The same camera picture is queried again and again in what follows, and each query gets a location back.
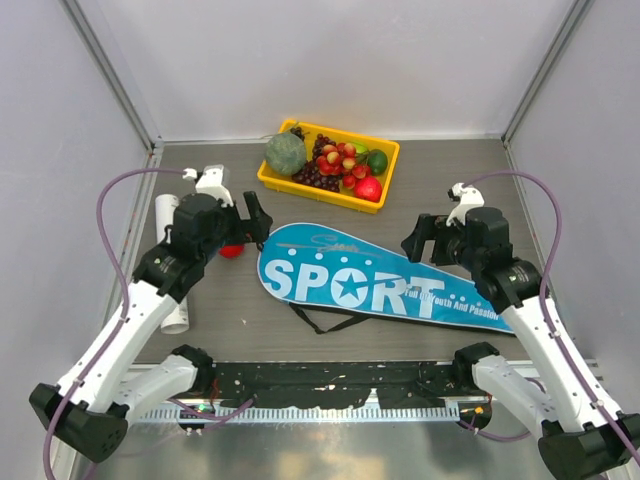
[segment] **red apple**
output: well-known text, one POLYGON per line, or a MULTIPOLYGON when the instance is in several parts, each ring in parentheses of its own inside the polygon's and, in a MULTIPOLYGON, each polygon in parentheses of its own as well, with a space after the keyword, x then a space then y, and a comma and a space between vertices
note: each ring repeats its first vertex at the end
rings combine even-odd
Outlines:
POLYGON ((367 176, 367 169, 365 168, 365 166, 366 165, 356 165, 355 167, 353 167, 353 170, 351 170, 351 173, 358 179, 364 178, 367 176))
POLYGON ((353 175, 347 175, 342 179, 342 185, 344 188, 348 188, 349 190, 356 186, 356 182, 357 179, 353 175))
POLYGON ((321 175, 331 175, 333 174, 333 165, 330 165, 329 162, 319 163, 318 171, 321 175))
POLYGON ((376 177, 366 177, 356 183, 353 194, 363 200, 379 202, 382 196, 382 185, 376 177))
POLYGON ((347 157, 342 161, 342 166, 347 170, 351 170, 356 166, 356 159, 353 157, 347 157))
POLYGON ((325 145, 322 147, 322 154, 329 156, 331 152, 337 152, 338 148, 335 145, 325 145))
POLYGON ((340 154, 336 151, 336 152, 330 152, 327 155, 327 162, 329 162, 331 165, 334 165, 336 163, 340 163, 340 154))
POLYGON ((356 146, 353 143, 345 143, 344 144, 344 154, 347 157, 355 157, 356 156, 356 146))

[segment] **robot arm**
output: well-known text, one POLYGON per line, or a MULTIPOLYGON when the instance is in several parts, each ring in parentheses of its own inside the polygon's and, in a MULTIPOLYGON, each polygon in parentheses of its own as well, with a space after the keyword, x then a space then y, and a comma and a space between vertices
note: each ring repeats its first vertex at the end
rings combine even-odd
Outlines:
POLYGON ((468 270, 478 293, 522 342, 548 393, 522 378, 487 343, 456 352, 460 381, 499 398, 538 439, 540 454, 558 479, 588 478, 626 463, 629 454, 600 408, 616 419, 636 447, 640 446, 640 415, 623 414, 602 388, 547 295, 544 301, 555 327, 551 332, 540 306, 541 276, 530 262, 513 256, 509 224, 502 212, 485 207, 473 186, 456 184, 449 197, 458 202, 451 214, 420 215, 414 231, 402 242, 403 250, 411 262, 418 262, 424 243, 434 240, 432 263, 468 270), (562 345, 557 337, 563 339, 562 345), (598 392, 597 405, 590 401, 568 361, 577 365, 598 392))
POLYGON ((198 174, 196 193, 182 198, 165 239, 145 253, 129 284, 131 306, 126 322, 116 310, 82 358, 56 385, 39 384, 29 402, 47 428, 62 398, 105 340, 120 328, 95 366, 77 388, 56 428, 56 436, 94 462, 108 458, 119 446, 129 423, 158 403, 182 392, 204 392, 214 380, 213 360, 202 350, 184 345, 160 365, 122 383, 131 363, 153 331, 203 276, 207 263, 225 245, 255 242, 269 236, 273 223, 254 192, 244 197, 250 219, 242 220, 224 186, 221 165, 198 174))

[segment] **star logo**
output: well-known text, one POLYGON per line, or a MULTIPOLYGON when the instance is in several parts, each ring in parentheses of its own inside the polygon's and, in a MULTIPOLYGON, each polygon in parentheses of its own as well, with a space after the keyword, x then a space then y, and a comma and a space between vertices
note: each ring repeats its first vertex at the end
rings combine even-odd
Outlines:
POLYGON ((387 282, 393 283, 395 280, 401 279, 401 276, 394 278, 385 278, 382 280, 364 280, 357 281, 353 275, 353 272, 349 272, 349 276, 346 280, 338 280, 334 279, 340 287, 342 287, 342 291, 340 292, 340 296, 338 298, 346 297, 347 295, 351 295, 355 300, 360 300, 360 295, 366 295, 366 288, 373 287, 375 285, 387 282))

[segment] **yellow tray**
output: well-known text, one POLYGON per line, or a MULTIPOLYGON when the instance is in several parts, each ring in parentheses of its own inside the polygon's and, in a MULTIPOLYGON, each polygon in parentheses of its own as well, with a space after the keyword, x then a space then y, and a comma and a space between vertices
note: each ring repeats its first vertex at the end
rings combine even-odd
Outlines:
MULTIPOLYGON (((280 127, 280 132, 289 130, 295 125, 296 120, 289 118, 284 121, 280 127)), ((377 148, 382 150, 389 159, 389 166, 387 170, 382 174, 376 176, 382 185, 382 196, 378 202, 369 202, 353 196, 351 190, 347 190, 340 186, 340 193, 327 192, 319 188, 309 187, 307 185, 300 185, 291 180, 291 177, 280 175, 273 171, 273 169, 267 165, 266 161, 262 161, 260 170, 258 170, 258 178, 265 184, 267 188, 277 190, 278 192, 292 193, 294 195, 300 195, 302 197, 313 198, 319 202, 332 203, 333 205, 340 205, 342 207, 352 208, 360 212, 378 213, 378 210, 382 208, 385 200, 387 199, 387 193, 391 186, 391 177, 393 177, 393 170, 396 167, 396 161, 398 160, 398 152, 400 151, 400 145, 397 142, 389 140, 383 140, 382 138, 368 137, 366 135, 360 135, 358 133, 345 132, 343 130, 336 130, 335 128, 322 127, 320 125, 314 125, 312 123, 298 122, 298 126, 302 128, 302 131, 309 132, 305 135, 305 147, 307 149, 307 161, 311 160, 313 144, 316 141, 318 133, 328 136, 336 143, 355 141, 366 145, 369 150, 377 148)))

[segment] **green lime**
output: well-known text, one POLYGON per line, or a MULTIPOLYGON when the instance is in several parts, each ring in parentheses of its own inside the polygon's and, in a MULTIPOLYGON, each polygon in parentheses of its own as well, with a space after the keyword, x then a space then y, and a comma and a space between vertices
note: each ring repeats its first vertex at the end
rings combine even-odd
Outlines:
POLYGON ((369 152, 367 165, 371 168, 371 173, 373 175, 382 175, 389 165, 387 154, 381 150, 371 150, 369 152))

